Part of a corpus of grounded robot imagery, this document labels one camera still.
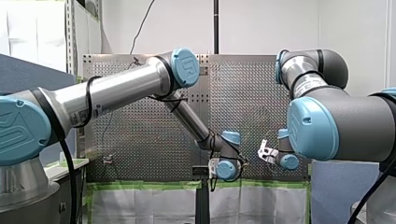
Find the metal post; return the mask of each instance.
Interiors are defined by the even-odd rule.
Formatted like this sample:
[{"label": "metal post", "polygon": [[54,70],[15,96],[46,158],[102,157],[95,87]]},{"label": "metal post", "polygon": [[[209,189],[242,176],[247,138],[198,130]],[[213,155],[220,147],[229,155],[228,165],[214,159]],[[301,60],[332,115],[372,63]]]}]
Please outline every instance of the metal post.
[{"label": "metal post", "polygon": [[215,54],[219,54],[219,0],[214,0]]}]

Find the wire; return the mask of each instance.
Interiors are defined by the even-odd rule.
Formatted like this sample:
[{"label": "wire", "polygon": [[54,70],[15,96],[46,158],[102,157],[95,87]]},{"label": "wire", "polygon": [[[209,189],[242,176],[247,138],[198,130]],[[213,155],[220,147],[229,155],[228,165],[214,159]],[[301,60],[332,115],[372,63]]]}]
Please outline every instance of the wire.
[{"label": "wire", "polygon": [[77,223],[77,181],[76,181],[76,171],[74,169],[74,164],[72,160],[72,155],[70,154],[69,147],[64,140],[59,141],[61,144],[62,151],[64,152],[64,157],[66,158],[67,169],[69,170],[70,176],[70,194],[72,198],[71,212],[70,212],[70,223]]},{"label": "wire", "polygon": [[84,182],[85,182],[85,174],[86,174],[86,168],[82,168],[81,172],[81,189],[79,192],[79,205],[78,205],[78,213],[77,213],[77,220],[80,220],[82,217],[82,192],[84,191]]},{"label": "wire", "polygon": [[102,132],[102,136],[101,136],[101,145],[103,146],[105,143],[105,133],[107,132],[108,127],[110,127],[111,121],[113,120],[113,115],[114,112],[110,112],[110,119],[108,120],[105,129]]},{"label": "wire", "polygon": [[150,99],[152,99],[152,100],[159,101],[159,102],[180,102],[180,101],[189,101],[189,98],[183,98],[183,95],[181,95],[180,98],[175,99],[175,100],[163,100],[163,99],[155,98],[155,97],[153,97],[153,96],[148,96],[148,98],[150,98]]},{"label": "wire", "polygon": [[99,78],[99,76],[94,76],[94,77],[90,77],[90,79],[88,79],[87,81],[87,87],[86,87],[86,92],[85,92],[85,99],[87,101],[87,105],[88,105],[88,114],[87,114],[87,118],[85,118],[85,120],[83,120],[82,124],[76,126],[75,128],[82,128],[85,125],[87,125],[91,118],[92,118],[92,98],[91,98],[91,84],[93,83],[93,81],[95,79]]},{"label": "wire", "polygon": [[[133,42],[133,44],[132,44],[131,50],[129,51],[129,54],[132,54],[132,53],[134,52],[134,46],[135,46],[135,43],[136,43],[136,39],[139,37],[140,32],[142,31],[143,25],[144,25],[144,23],[145,23],[145,21],[146,21],[146,18],[147,18],[148,15],[149,15],[149,12],[150,12],[151,7],[152,7],[152,5],[154,4],[154,2],[155,2],[155,0],[152,0],[151,3],[150,3],[149,6],[148,6],[148,10],[147,10],[147,12],[146,12],[146,15],[145,15],[145,17],[143,18],[142,22],[140,23],[140,27],[139,27],[139,30],[137,31],[137,34],[134,36],[134,42]],[[139,60],[138,60],[136,57],[134,57],[134,61],[131,62],[131,63],[128,65],[128,68],[127,68],[126,70],[130,69],[131,66],[132,66],[132,64],[135,64],[136,66],[142,65],[142,63],[140,63]],[[104,129],[103,132],[102,132],[102,137],[101,137],[102,145],[104,144],[104,139],[105,139],[105,134],[106,134],[106,132],[107,132],[107,129],[108,129],[108,127],[110,126],[111,121],[113,120],[113,112],[110,112],[110,113],[111,113],[110,120],[108,121],[108,123],[107,123],[105,129]]]},{"label": "wire", "polygon": [[363,208],[363,206],[367,203],[369,198],[373,195],[373,193],[379,188],[379,186],[385,181],[385,179],[388,177],[390,172],[395,168],[396,165],[396,157],[393,158],[392,162],[388,166],[388,168],[385,170],[385,172],[375,181],[373,186],[367,191],[367,193],[363,196],[361,199],[361,202],[358,204],[358,207],[356,207],[355,211],[353,212],[352,216],[349,218],[349,221],[347,224],[353,224],[356,221],[356,218]]},{"label": "wire", "polygon": [[[152,5],[154,4],[154,2],[155,2],[155,0],[152,0],[151,3],[150,3],[149,6],[148,6],[148,10],[146,11],[146,15],[145,15],[145,17],[143,18],[142,22],[140,23],[139,30],[137,31],[137,34],[136,34],[136,36],[134,37],[134,43],[132,44],[132,48],[131,48],[131,51],[129,51],[129,54],[132,54],[132,52],[134,52],[134,45],[135,45],[135,43],[136,43],[136,39],[139,37],[140,32],[142,31],[143,25],[145,24],[146,18],[148,17],[149,11],[151,10],[151,7],[152,7]],[[138,62],[139,62],[139,61],[138,61],[136,58],[134,58],[134,62],[132,62],[132,63],[129,64],[127,70],[131,68],[131,66],[132,66],[133,63],[138,63]]]}]

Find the perforated metal panel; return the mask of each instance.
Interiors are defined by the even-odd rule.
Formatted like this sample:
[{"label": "perforated metal panel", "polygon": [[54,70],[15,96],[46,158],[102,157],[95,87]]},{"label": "perforated metal panel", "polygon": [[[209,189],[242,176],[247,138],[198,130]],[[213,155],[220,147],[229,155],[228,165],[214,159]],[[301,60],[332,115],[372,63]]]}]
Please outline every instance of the perforated metal panel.
[{"label": "perforated metal panel", "polygon": [[[85,74],[112,75],[147,57],[87,55]],[[181,92],[189,97],[188,90]],[[191,138],[161,102],[142,99],[94,120],[85,130],[86,154],[92,159],[89,181],[191,180]],[[103,157],[110,155],[112,164],[104,164]]]},{"label": "perforated metal panel", "polygon": [[240,150],[249,167],[243,177],[277,180],[307,178],[307,162],[284,171],[260,160],[262,139],[277,147],[277,130],[285,128],[288,92],[275,84],[275,56],[210,55],[210,126],[241,133]]},{"label": "perforated metal panel", "polygon": [[[138,66],[148,55],[87,55],[84,78],[107,76]],[[188,90],[189,104],[204,123],[220,133],[238,131],[249,159],[243,177],[304,180],[307,162],[294,172],[268,165],[257,156],[263,138],[276,147],[289,102],[275,84],[275,56],[199,55],[199,82]],[[207,164],[188,132],[161,102],[142,99],[96,119],[85,128],[88,181],[191,180],[193,165]],[[113,156],[112,164],[103,157]]]}]

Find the white wall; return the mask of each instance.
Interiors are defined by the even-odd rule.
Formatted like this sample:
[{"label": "white wall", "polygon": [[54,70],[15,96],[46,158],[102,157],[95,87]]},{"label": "white wall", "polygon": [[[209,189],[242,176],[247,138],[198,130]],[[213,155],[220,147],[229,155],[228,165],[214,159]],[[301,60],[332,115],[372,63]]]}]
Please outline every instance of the white wall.
[{"label": "white wall", "polygon": [[386,86],[388,0],[319,0],[321,48],[346,60],[352,95]]},{"label": "white wall", "polygon": [[219,51],[278,54],[318,47],[318,0],[220,0]]},{"label": "white wall", "polygon": [[[151,0],[103,1],[104,53],[129,53]],[[211,0],[162,0],[151,8],[134,53],[161,53],[188,47],[213,49]]]},{"label": "white wall", "polygon": [[[319,46],[346,60],[346,90],[351,95],[366,96],[389,84],[391,1],[319,0]],[[312,169],[313,224],[346,223],[351,205],[361,199],[378,174],[378,166],[372,163],[314,162]]]},{"label": "white wall", "polygon": [[[150,0],[103,1],[103,53],[129,53]],[[318,0],[220,0],[219,51],[277,54],[318,46]],[[156,1],[134,53],[213,52],[213,0]]]}]

